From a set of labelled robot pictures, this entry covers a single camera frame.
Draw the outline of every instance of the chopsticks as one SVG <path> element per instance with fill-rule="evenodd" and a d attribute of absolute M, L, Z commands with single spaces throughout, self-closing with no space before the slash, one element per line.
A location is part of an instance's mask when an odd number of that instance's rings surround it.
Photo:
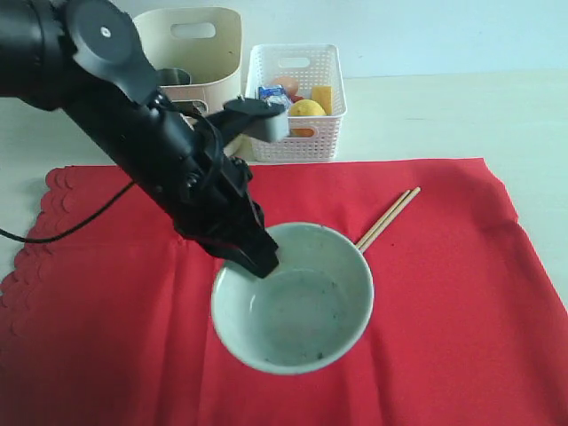
<path fill-rule="evenodd" d="M 365 253 L 365 250 L 369 248 L 373 241 L 381 235 L 381 233 L 386 229 L 388 225 L 400 214 L 400 212 L 414 199 L 416 195 L 421 191 L 421 188 L 417 186 L 412 191 L 404 191 L 402 195 L 389 207 L 389 209 L 379 217 L 379 220 L 375 222 L 371 229 L 359 240 L 356 247 L 361 253 Z"/>

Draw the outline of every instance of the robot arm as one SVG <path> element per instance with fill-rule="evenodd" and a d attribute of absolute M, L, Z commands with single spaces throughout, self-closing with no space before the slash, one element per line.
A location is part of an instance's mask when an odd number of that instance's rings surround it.
<path fill-rule="evenodd" d="M 0 0 L 0 97 L 61 108 L 212 256 L 259 277 L 278 265 L 249 167 L 223 148 L 243 132 L 285 137 L 283 106 L 235 99 L 191 129 L 160 91 L 132 20 L 107 0 Z"/>

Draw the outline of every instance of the red tablecloth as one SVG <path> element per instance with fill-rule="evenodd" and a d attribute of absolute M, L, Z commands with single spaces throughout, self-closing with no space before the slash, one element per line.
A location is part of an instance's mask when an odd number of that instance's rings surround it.
<path fill-rule="evenodd" d="M 568 424 L 568 316 L 482 160 L 254 172 L 268 225 L 317 222 L 353 240 L 422 187 L 365 254 L 375 309 L 345 357 L 290 377 L 234 359 L 209 318 L 221 262 L 134 188 L 17 255 L 2 285 L 0 424 Z M 47 181 L 30 236 L 66 230 L 127 178 L 74 167 Z"/>

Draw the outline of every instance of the table surface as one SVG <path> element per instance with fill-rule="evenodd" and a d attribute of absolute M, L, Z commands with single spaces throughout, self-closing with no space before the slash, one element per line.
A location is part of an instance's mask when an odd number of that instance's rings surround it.
<path fill-rule="evenodd" d="M 568 306 L 568 70 L 352 79 L 345 92 L 337 161 L 484 157 Z M 62 113 L 0 99 L 1 227 L 25 234 L 45 174 L 72 164 L 111 162 Z M 0 239 L 0 276 L 20 247 Z"/>

